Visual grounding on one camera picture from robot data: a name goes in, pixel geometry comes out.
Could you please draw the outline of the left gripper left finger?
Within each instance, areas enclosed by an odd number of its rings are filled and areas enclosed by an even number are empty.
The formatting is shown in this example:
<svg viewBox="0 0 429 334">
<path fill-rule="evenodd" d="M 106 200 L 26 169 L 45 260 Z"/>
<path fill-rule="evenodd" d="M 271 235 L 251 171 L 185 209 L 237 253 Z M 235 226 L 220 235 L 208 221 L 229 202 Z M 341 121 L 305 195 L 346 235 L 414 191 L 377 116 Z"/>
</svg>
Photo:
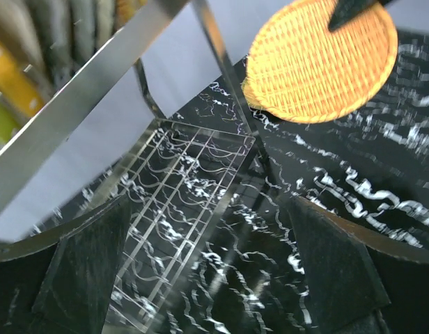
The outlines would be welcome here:
<svg viewBox="0 0 429 334">
<path fill-rule="evenodd" d="M 0 244 L 0 333 L 101 333 L 131 215 L 122 195 Z"/>
</svg>

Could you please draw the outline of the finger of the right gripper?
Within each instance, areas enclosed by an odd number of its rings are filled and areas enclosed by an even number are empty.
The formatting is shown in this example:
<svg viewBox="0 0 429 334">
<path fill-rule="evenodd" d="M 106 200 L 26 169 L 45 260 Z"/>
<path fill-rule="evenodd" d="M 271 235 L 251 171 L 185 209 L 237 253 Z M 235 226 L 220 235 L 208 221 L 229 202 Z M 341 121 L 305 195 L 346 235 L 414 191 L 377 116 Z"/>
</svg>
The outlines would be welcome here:
<svg viewBox="0 0 429 334">
<path fill-rule="evenodd" d="M 336 31 L 377 3 L 386 6 L 391 0 L 338 0 L 329 20 L 329 31 Z"/>
</svg>

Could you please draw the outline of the green polka dot plate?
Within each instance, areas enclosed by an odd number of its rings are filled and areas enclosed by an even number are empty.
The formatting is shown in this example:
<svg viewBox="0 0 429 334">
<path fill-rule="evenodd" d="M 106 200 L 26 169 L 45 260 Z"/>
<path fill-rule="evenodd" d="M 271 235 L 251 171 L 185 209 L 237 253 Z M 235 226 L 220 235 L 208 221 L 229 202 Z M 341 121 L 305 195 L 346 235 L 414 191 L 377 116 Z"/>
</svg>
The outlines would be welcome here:
<svg viewBox="0 0 429 334">
<path fill-rule="evenodd" d="M 20 130 L 20 125 L 12 114 L 0 103 L 0 148 Z"/>
</svg>

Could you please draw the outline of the woven orange rattan plate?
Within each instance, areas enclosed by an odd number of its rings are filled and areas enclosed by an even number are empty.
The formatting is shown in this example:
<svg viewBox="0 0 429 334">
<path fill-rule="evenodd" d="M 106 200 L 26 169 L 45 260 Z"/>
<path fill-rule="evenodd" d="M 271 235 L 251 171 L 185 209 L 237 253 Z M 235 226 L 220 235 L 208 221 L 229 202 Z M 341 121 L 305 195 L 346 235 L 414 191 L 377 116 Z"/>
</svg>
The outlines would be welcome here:
<svg viewBox="0 0 429 334">
<path fill-rule="evenodd" d="M 328 122 L 363 106 L 383 87 L 398 33 L 375 2 L 336 30 L 337 1 L 294 1 L 271 16 L 247 56 L 242 90 L 249 106 L 282 120 Z"/>
</svg>

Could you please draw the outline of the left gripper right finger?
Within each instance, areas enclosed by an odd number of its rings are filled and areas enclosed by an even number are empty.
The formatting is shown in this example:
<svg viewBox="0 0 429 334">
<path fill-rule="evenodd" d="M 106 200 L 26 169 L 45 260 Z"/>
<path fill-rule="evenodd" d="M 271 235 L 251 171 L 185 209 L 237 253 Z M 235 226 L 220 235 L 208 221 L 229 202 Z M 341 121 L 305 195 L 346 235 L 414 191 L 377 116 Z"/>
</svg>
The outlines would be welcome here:
<svg viewBox="0 0 429 334">
<path fill-rule="evenodd" d="M 321 333 L 429 333 L 429 250 L 304 198 L 287 213 Z"/>
</svg>

